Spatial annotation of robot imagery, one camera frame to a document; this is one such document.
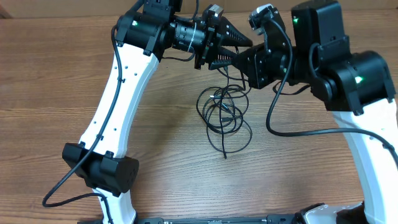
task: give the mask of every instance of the wooden table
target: wooden table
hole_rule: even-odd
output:
[[[247,15],[226,17],[259,43]],[[293,39],[289,12],[282,17]],[[76,223],[102,216],[96,198],[58,208],[41,203],[69,170],[61,158],[63,145],[77,142],[94,115],[112,65],[110,30],[117,19],[0,20],[0,223]],[[398,11],[346,11],[344,19],[352,52],[379,52],[397,85]],[[187,56],[176,50],[166,55]],[[238,73],[232,68],[231,75]],[[252,143],[223,159],[208,143],[195,103],[204,88],[225,83],[215,71],[194,70],[192,62],[159,65],[128,145],[127,155],[141,163],[131,189],[140,217],[244,217],[292,213],[317,202],[362,201],[341,134],[287,139],[266,131],[271,87],[249,95],[245,118],[253,129]],[[336,127],[309,91],[281,97],[272,125],[283,131]],[[226,145],[244,144],[247,137],[242,130]],[[88,192],[74,175],[50,202]]]

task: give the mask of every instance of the green light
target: green light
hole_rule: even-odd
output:
[[[363,81],[364,78],[362,77],[355,77],[355,82],[356,84],[360,84]]]

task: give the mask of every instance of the robotic arm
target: robotic arm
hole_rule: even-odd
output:
[[[253,88],[261,89],[275,80],[282,80],[273,106],[285,82],[290,85],[309,83],[314,96],[332,111],[339,126],[346,128],[340,132],[345,133],[353,153],[364,191],[364,206],[329,207],[322,204],[295,215],[232,219],[231,222],[338,223],[339,218],[348,220],[353,216],[351,212],[358,209],[362,212],[354,215],[354,220],[366,216],[369,223],[395,222],[394,216],[398,212],[398,159],[392,147],[398,146],[395,139],[398,134],[395,89],[381,56],[375,52],[351,54],[349,38],[343,30],[341,8],[336,1],[305,2],[292,9],[297,43],[294,48],[285,34],[278,10],[270,4],[257,8],[249,16],[252,29],[264,35],[263,44],[251,47],[251,40],[222,16],[223,9],[217,5],[210,5],[200,19],[188,21],[174,15],[180,10],[182,1],[147,0],[143,13],[136,12],[143,3],[139,1],[121,16],[113,29],[118,32],[116,36],[113,33],[115,56],[108,84],[79,144],[65,145],[62,157],[72,170],[46,195],[45,207],[77,200],[47,204],[56,189],[76,173],[93,189],[94,194],[89,196],[100,199],[104,219],[92,223],[131,224],[137,221],[130,188],[139,163],[125,156],[128,134],[147,82],[156,71],[165,49],[173,47],[195,54],[196,69],[205,63],[211,70],[233,65],[248,77]],[[223,46],[251,48],[237,55]],[[272,130],[269,124],[272,109],[267,117],[267,128],[271,133],[287,137],[304,135]],[[373,134],[369,137],[366,131],[352,133],[353,128]],[[306,135],[322,133],[330,132],[322,130],[306,132]],[[139,222],[167,224],[168,221],[157,218]],[[208,223],[206,220],[173,222]]]

